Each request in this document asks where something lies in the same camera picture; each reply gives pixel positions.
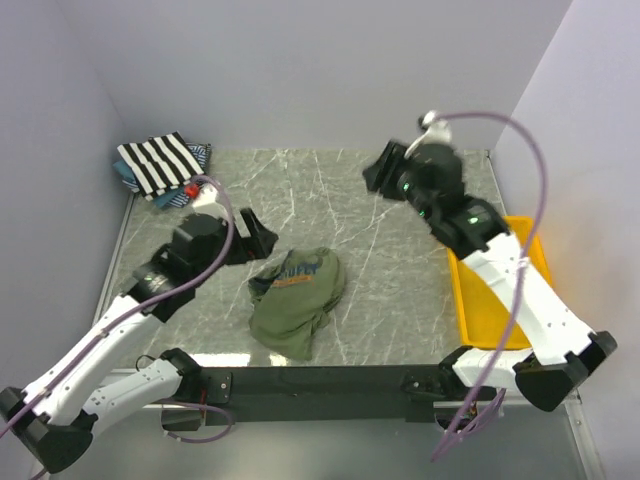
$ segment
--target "gray marble table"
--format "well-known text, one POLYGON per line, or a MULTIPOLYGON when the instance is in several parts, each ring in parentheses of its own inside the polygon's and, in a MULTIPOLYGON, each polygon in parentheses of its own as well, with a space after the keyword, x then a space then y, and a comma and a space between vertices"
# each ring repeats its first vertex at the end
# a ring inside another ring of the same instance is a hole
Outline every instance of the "gray marble table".
MULTIPOLYGON (((366 192, 362 169, 379 152, 353 150, 214 151, 210 172, 235 209, 252 207, 280 235, 267 260, 225 267, 196 299, 121 359, 179 347, 204 366, 393 365, 438 363, 459 346, 446 251, 406 204, 366 192), (348 282, 331 323, 316 333, 313 359, 291 362, 249 334, 246 282, 291 248, 327 246, 344 261, 348 282)), ((503 211, 485 151, 464 152, 469 193, 503 211)), ((170 239, 189 213, 159 210, 136 198, 108 298, 131 271, 170 239)), ((244 225, 240 231, 246 234, 244 225)))

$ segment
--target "yellow tray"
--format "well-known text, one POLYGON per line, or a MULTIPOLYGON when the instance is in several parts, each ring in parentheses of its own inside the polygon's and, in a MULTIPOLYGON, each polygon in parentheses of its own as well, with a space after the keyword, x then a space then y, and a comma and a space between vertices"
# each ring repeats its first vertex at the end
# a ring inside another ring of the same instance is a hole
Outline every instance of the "yellow tray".
MULTIPOLYGON (((533 220, 529 217, 504 218, 522 245, 531 231, 533 220)), ((507 309, 475 273, 458 261, 451 250, 447 254, 462 344, 484 349, 496 348, 509 320, 507 309)), ((540 275, 553 286, 542 244, 537 235, 531 244, 529 257, 540 275)), ((518 350, 530 346, 527 337, 516 325, 506 348, 518 350)))

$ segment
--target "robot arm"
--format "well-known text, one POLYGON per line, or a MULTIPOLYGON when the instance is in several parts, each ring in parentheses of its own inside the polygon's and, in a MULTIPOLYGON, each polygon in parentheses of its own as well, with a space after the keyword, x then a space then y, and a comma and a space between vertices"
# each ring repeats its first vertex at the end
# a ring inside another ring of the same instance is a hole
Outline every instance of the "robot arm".
MULTIPOLYGON (((462 160, 450 140, 447 122, 439 120, 410 146, 390 141, 363 172, 367 190, 410 203, 429 224, 432 235, 473 270, 508 310, 517 271, 526 269, 516 321, 532 348, 503 352, 486 385, 517 389, 534 406, 552 411, 617 344, 609 332, 596 333, 574 315, 533 265, 518 264, 521 247, 508 225, 488 202, 465 193, 462 160)), ((441 367, 470 387, 492 354, 464 346, 441 367)))
MULTIPOLYGON (((123 293, 113 300, 102 318, 53 368, 24 389, 0 392, 0 414, 5 420, 28 405, 52 378, 72 364, 96 338, 100 340, 70 373, 13 427, 14 434, 50 473, 73 464, 94 437, 145 405, 165 399, 199 397, 203 388, 201 367, 185 352, 173 349, 140 372, 114 384, 101 386, 118 359, 139 341, 166 323, 183 305, 195 298, 194 285, 155 306, 135 313, 110 332, 115 318, 144 301, 193 280, 218 256, 227 234, 226 212, 209 185, 193 203, 188 215, 150 262, 133 272, 123 293)), ((250 209, 240 211, 250 236, 241 237, 234 227, 225 264, 236 265, 267 258, 278 236, 267 230, 250 209)))

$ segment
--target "clothing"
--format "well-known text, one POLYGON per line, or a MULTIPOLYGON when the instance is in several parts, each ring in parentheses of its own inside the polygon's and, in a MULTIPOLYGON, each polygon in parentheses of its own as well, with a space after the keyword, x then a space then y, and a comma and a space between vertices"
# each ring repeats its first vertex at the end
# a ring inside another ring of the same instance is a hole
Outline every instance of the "clothing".
POLYGON ((152 200, 186 185, 204 171, 178 132, 153 137, 144 143, 126 143, 118 153, 133 170, 140 191, 152 200))
MULTIPOLYGON (((203 169, 206 169, 206 166, 209 163, 209 158, 211 158, 211 144, 187 143, 187 147, 198 161, 198 164, 203 169)), ((133 174, 133 170, 131 170, 124 160, 118 160, 113 164, 113 167, 120 174, 122 177, 122 183, 129 187, 129 190, 134 193, 138 193, 140 191, 135 175, 133 174)), ((191 199, 184 192, 184 186, 171 190, 164 195, 155 197, 152 200, 153 204, 159 208, 163 208, 167 205, 182 208, 188 205, 190 201, 191 199)))
POLYGON ((345 283, 344 265, 330 249, 289 251, 281 265, 249 280, 251 335, 285 357, 311 360, 311 337, 329 323, 345 283))

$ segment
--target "black and white striped towel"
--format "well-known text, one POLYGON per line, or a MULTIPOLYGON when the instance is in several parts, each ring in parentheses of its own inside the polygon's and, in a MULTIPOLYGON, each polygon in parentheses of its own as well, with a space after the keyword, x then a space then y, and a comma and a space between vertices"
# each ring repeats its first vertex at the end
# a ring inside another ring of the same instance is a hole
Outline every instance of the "black and white striped towel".
POLYGON ((118 153, 136 176, 147 200, 186 185, 204 171, 178 132, 153 137, 144 143, 126 143, 118 153))

